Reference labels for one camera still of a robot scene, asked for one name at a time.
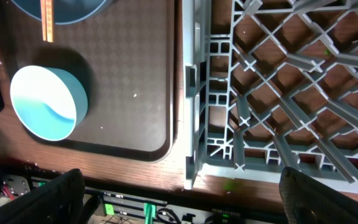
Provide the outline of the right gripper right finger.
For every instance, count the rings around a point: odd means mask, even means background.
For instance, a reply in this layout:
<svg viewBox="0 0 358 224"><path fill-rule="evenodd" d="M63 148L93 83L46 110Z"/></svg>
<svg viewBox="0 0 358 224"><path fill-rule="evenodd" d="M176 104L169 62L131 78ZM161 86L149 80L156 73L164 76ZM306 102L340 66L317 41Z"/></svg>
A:
<svg viewBox="0 0 358 224"><path fill-rule="evenodd" d="M358 223L358 202L292 168L282 170L279 192L289 223Z"/></svg>

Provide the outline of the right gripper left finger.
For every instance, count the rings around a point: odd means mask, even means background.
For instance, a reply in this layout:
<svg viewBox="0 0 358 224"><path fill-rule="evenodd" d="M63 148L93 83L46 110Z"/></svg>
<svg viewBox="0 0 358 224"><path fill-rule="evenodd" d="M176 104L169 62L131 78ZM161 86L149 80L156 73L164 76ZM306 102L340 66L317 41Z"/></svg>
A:
<svg viewBox="0 0 358 224"><path fill-rule="evenodd" d="M85 182L72 169L0 207L0 223L78 223Z"/></svg>

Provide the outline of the light blue rice bowl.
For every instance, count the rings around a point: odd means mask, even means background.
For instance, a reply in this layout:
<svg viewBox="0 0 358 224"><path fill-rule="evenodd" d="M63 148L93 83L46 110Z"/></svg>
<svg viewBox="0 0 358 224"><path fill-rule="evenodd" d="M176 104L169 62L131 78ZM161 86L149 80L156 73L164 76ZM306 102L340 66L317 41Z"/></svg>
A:
<svg viewBox="0 0 358 224"><path fill-rule="evenodd" d="M11 80L10 96L21 123L47 141L67 138L88 112L83 85L60 68L22 67Z"/></svg>

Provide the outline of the grey dishwasher rack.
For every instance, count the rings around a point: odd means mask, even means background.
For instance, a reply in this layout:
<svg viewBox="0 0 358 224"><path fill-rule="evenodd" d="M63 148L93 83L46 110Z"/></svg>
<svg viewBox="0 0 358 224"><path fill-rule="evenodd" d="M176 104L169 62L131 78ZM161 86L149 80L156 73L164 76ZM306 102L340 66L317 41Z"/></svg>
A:
<svg viewBox="0 0 358 224"><path fill-rule="evenodd" d="M358 1L183 1L184 187L292 167L358 194Z"/></svg>

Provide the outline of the brown serving tray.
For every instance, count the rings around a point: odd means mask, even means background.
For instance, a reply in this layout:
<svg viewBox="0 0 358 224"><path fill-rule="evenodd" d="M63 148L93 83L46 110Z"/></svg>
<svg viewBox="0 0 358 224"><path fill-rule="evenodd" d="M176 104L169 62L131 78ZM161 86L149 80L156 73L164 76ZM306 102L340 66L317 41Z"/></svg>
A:
<svg viewBox="0 0 358 224"><path fill-rule="evenodd" d="M56 25L52 43L41 21L0 1L0 46L12 77L27 65L64 69L84 86L84 120L57 147L144 162L172 146L175 2L113 1L74 24Z"/></svg>

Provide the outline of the dark blue plate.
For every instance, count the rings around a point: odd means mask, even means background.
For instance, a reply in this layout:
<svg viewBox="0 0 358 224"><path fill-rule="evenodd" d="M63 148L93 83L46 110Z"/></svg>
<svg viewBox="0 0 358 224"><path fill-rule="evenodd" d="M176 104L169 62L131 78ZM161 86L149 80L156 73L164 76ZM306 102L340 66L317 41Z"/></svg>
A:
<svg viewBox="0 0 358 224"><path fill-rule="evenodd" d="M40 0L12 0L23 12L41 21ZM56 25L68 25L83 21L107 8L113 0L54 0Z"/></svg>

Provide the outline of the right wooden chopstick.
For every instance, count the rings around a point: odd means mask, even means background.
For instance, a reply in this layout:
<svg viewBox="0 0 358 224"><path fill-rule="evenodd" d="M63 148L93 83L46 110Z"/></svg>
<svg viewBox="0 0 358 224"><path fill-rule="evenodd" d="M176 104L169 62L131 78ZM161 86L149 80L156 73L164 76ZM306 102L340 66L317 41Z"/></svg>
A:
<svg viewBox="0 0 358 224"><path fill-rule="evenodd" d="M53 0L46 0L46 22L47 22L47 42L54 41L54 3Z"/></svg>

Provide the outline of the wooden chopstick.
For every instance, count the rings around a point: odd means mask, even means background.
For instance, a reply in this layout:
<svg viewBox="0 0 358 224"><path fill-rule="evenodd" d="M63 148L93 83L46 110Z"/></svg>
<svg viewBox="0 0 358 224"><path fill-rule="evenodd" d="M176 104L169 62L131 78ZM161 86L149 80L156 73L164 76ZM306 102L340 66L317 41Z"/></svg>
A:
<svg viewBox="0 0 358 224"><path fill-rule="evenodd" d="M41 11L43 41L47 41L47 14L46 14L45 0L40 0L40 11Z"/></svg>
<svg viewBox="0 0 358 224"><path fill-rule="evenodd" d="M54 3L53 0L46 0L46 22L47 22L47 42L54 41Z"/></svg>

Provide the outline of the left wooden chopstick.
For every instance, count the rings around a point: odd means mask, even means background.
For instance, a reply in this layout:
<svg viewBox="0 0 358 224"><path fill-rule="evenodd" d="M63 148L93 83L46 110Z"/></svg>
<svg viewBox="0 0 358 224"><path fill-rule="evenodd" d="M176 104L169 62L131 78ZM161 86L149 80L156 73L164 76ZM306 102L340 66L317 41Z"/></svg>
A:
<svg viewBox="0 0 358 224"><path fill-rule="evenodd" d="M40 11L41 11L43 41L47 41L47 14L46 14L45 0L40 0Z"/></svg>

